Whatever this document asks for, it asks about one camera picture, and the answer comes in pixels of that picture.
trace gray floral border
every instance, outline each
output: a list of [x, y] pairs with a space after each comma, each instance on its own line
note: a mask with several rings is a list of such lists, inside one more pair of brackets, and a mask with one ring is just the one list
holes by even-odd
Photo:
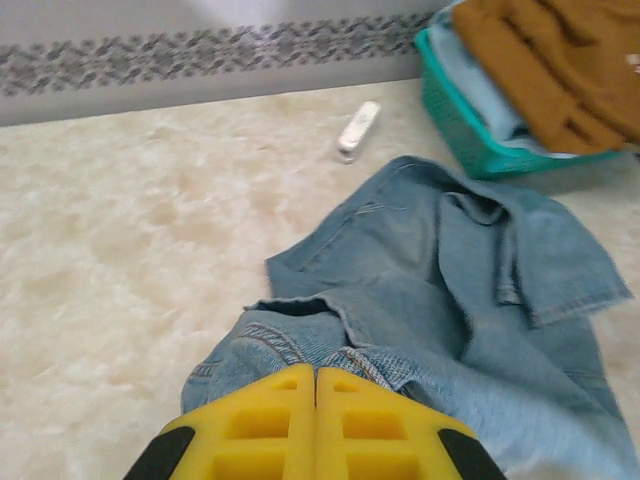
[[5, 97], [415, 54], [431, 14], [0, 46]]

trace marble floor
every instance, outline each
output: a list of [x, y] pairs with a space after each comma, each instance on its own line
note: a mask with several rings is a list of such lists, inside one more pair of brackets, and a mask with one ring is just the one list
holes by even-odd
[[[414, 80], [0, 130], [0, 476], [121, 478], [180, 413], [191, 368], [268, 295], [266, 257], [395, 156], [455, 165], [419, 98]], [[339, 164], [365, 100], [380, 122]], [[512, 182], [567, 205], [640, 294], [632, 156]], [[636, 444], [639, 306], [594, 318]]]

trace blue denim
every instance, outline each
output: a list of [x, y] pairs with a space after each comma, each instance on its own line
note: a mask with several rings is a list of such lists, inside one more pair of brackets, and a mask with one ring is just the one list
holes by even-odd
[[429, 26], [429, 42], [447, 78], [482, 117], [496, 143], [557, 159], [575, 157], [570, 153], [552, 153], [544, 148], [531, 135], [524, 119], [487, 76], [482, 65], [467, 50], [451, 19], [451, 10], [462, 1], [455, 0], [436, 13]]
[[185, 412], [307, 362], [461, 420], [504, 470], [640, 478], [587, 317], [631, 294], [555, 201], [400, 157], [267, 268], [275, 298], [195, 368]]

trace folded clothes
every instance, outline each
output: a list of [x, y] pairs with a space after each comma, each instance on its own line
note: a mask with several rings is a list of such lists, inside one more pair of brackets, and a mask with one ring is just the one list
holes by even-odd
[[453, 23], [548, 150], [640, 143], [637, 0], [466, 0]]
[[482, 117], [487, 131], [496, 143], [508, 148], [524, 148], [546, 157], [575, 157], [575, 154], [549, 152], [540, 145], [528, 131], [524, 119], [466, 49], [451, 20], [453, 5], [461, 1], [457, 0], [437, 12], [429, 27], [429, 41], [449, 81]]
[[553, 200], [401, 157], [267, 267], [275, 298], [194, 369], [185, 412], [305, 362], [458, 418], [505, 470], [640, 478], [587, 317], [630, 293]]

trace plastic basket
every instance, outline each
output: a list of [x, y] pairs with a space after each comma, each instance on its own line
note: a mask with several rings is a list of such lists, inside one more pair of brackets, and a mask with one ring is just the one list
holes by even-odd
[[536, 155], [522, 148], [508, 148], [491, 139], [482, 119], [464, 96], [447, 79], [431, 44], [429, 29], [416, 35], [422, 54], [422, 102], [449, 144], [462, 168], [472, 178], [496, 178], [540, 172], [598, 160], [608, 160], [618, 152], [556, 159]]

